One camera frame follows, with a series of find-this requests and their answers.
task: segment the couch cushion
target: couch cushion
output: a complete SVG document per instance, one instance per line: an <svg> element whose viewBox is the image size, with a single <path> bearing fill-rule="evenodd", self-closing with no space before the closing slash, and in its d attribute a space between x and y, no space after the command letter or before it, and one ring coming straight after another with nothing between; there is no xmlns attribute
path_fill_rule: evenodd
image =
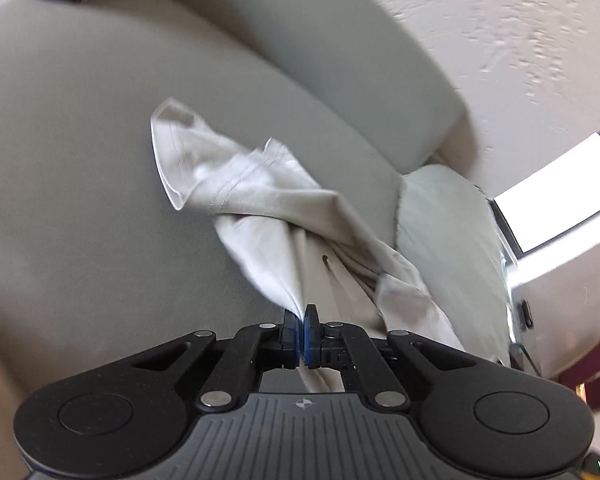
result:
<svg viewBox="0 0 600 480"><path fill-rule="evenodd" d="M420 271L467 352L509 364L501 242L482 193L445 166L404 177L396 247Z"/></svg>
<svg viewBox="0 0 600 480"><path fill-rule="evenodd" d="M27 388L199 328L278 320L204 214L175 212L166 97L287 144L391 243L400 176L265 61L171 0L0 0L0 352Z"/></svg>

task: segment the couch armrest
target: couch armrest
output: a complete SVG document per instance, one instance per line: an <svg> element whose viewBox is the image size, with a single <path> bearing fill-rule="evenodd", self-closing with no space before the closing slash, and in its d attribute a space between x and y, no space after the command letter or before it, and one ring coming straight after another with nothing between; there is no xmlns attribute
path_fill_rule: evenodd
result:
<svg viewBox="0 0 600 480"><path fill-rule="evenodd" d="M399 173L440 145L464 105L372 0L180 0L302 84Z"/></svg>
<svg viewBox="0 0 600 480"><path fill-rule="evenodd" d="M482 193L446 166L405 176L396 248L420 271L467 352L509 365L500 237Z"/></svg>

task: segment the gray fabric upholstery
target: gray fabric upholstery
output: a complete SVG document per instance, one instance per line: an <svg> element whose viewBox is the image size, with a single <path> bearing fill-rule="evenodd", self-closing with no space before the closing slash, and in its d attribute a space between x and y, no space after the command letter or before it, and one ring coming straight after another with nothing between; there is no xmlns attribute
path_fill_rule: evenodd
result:
<svg viewBox="0 0 600 480"><path fill-rule="evenodd" d="M399 173L464 113L438 67L371 0L180 0L351 124Z"/></svg>
<svg viewBox="0 0 600 480"><path fill-rule="evenodd" d="M425 166L404 177L397 223L397 249L420 271L464 348L509 364L501 242L482 193L446 166Z"/></svg>
<svg viewBox="0 0 600 480"><path fill-rule="evenodd" d="M0 0L0 353L29 389L199 328L278 320L204 214L176 212L149 117L275 136L385 241L400 176L351 127L171 0Z"/></svg>

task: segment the cloth fold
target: cloth fold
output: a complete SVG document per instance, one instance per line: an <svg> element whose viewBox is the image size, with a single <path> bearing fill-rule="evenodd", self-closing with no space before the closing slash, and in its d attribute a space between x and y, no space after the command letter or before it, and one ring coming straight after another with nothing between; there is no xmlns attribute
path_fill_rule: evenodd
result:
<svg viewBox="0 0 600 480"><path fill-rule="evenodd" d="M173 98L151 126L171 204L212 216L225 248L268 300L300 319L314 303L322 322L357 324L372 337L409 330L463 349L417 269L339 193L322 189L284 144L272 138L248 150ZM327 371L305 375L312 390L338 388Z"/></svg>

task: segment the bright window light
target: bright window light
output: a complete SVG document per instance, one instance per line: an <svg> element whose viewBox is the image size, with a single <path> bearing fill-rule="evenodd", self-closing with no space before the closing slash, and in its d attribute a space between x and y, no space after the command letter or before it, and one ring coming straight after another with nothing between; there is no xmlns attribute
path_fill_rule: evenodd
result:
<svg viewBox="0 0 600 480"><path fill-rule="evenodd" d="M600 211L600 136L586 140L496 197L523 252Z"/></svg>

